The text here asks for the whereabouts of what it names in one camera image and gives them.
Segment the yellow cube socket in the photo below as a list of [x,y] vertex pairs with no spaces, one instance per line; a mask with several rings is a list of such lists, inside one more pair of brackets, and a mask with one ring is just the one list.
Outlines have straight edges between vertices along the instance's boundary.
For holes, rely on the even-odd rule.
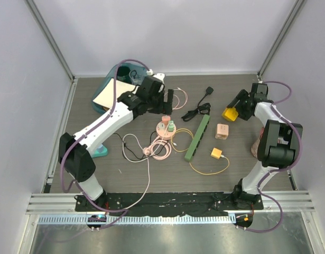
[[232,108],[227,107],[227,108],[225,108],[225,110],[223,111],[221,116],[225,120],[233,122],[233,121],[236,121],[236,119],[238,118],[238,115],[239,114],[234,107],[232,107]]

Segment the orange pink charger plug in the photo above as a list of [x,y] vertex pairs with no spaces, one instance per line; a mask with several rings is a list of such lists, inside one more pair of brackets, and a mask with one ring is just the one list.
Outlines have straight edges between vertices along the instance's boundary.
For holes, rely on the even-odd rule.
[[169,115],[162,116],[162,123],[165,126],[168,126],[170,120],[171,120],[171,117]]

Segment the green power strip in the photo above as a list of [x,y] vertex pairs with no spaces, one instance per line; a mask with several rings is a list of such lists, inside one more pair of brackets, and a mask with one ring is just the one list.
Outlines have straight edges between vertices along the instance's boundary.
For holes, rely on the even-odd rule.
[[209,121],[210,121],[210,115],[205,114],[184,156],[186,162],[190,162],[193,156],[195,155],[197,147],[199,146],[203,138],[203,135],[208,127]]

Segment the pink cube socket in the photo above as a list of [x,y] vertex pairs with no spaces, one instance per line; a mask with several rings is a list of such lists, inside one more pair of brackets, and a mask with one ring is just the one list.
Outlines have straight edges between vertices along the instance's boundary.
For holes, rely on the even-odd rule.
[[226,140],[229,136],[229,125],[217,124],[215,138],[220,140]]

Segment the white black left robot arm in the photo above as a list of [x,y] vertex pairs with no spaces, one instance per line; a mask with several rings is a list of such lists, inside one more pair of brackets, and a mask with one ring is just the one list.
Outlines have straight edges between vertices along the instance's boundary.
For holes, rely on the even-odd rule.
[[95,176],[96,165],[91,155],[112,134],[146,112],[170,115],[173,90],[164,98],[164,74],[144,77],[134,92],[122,93],[114,106],[81,131],[64,133],[59,141],[58,162],[61,172],[67,171],[88,196],[87,204],[94,211],[105,207],[105,190]]

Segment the yellow charger plug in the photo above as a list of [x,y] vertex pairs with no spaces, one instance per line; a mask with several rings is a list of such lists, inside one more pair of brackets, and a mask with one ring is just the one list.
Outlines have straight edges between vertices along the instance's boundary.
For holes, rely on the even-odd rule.
[[215,159],[220,159],[223,158],[224,156],[222,155],[222,151],[218,148],[213,148],[211,154],[210,154],[213,158]]

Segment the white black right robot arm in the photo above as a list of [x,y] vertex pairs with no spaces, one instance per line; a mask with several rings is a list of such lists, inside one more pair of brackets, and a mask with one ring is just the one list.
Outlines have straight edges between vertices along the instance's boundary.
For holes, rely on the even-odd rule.
[[269,180],[282,171],[294,167],[302,152],[303,126],[286,119],[278,110],[277,102],[268,98],[266,83],[253,83],[250,92],[242,89],[226,106],[223,118],[235,121],[260,120],[263,132],[257,147],[257,163],[242,178],[230,200],[238,209],[249,209],[261,202],[261,191]]

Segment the green charger plug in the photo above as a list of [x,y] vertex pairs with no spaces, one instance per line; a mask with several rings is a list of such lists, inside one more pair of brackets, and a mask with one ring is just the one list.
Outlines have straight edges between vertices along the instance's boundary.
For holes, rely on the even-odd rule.
[[174,122],[172,120],[168,121],[167,131],[172,133],[175,131],[175,129],[176,129],[176,127],[175,127]]

